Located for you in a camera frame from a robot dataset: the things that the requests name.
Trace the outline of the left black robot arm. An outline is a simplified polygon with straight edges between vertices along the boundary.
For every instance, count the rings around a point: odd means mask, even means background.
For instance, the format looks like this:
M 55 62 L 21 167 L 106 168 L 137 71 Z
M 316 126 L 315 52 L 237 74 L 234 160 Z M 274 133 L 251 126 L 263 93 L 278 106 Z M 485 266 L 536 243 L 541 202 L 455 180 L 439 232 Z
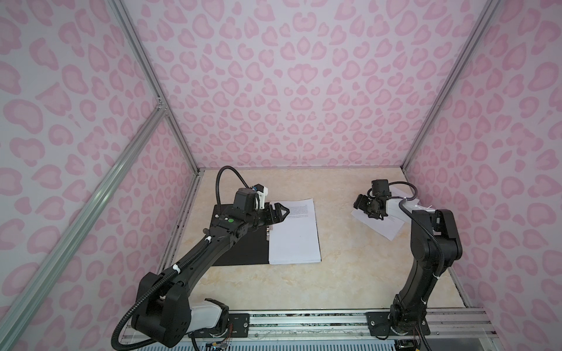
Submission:
M 249 232 L 285 221 L 290 209 L 267 202 L 266 196 L 260 184 L 238 189 L 233 203 L 216 205 L 203 238 L 185 256 L 161 273 L 146 274 L 136 301 L 112 333 L 112 348 L 137 350 L 154 343 L 174 347 L 194 331 L 223 333 L 228 307 L 212 299 L 191 304 L 190 296 L 203 275 Z

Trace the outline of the large text sheet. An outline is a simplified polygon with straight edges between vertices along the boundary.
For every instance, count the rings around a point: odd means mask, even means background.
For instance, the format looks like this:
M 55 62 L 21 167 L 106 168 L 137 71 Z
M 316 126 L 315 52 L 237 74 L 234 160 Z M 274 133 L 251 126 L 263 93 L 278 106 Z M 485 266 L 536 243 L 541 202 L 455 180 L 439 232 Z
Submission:
M 269 237 L 269 264 L 309 264 L 321 262 L 316 211 L 313 199 L 282 201 L 289 215 L 272 226 Z

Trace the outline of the red and black folder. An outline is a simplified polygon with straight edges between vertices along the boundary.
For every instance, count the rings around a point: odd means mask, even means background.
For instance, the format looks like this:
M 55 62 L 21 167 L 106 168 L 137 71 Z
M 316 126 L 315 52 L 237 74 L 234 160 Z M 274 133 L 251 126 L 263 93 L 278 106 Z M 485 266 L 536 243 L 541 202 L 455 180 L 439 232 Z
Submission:
M 269 237 L 272 226 L 248 232 L 232 249 L 220 257 L 215 266 L 269 264 Z

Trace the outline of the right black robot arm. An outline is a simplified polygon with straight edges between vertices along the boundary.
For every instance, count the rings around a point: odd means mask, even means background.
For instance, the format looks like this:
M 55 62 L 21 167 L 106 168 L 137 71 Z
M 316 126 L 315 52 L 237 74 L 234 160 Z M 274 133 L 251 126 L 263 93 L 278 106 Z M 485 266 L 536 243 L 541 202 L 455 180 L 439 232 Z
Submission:
M 455 215 L 448 209 L 432 209 L 416 203 L 417 188 L 407 181 L 376 179 L 354 208 L 367 219 L 396 218 L 410 222 L 413 265 L 402 290 L 395 295 L 387 315 L 367 313 L 370 335 L 380 340 L 391 336 L 419 336 L 425 340 L 427 303 L 441 275 L 462 257 Z

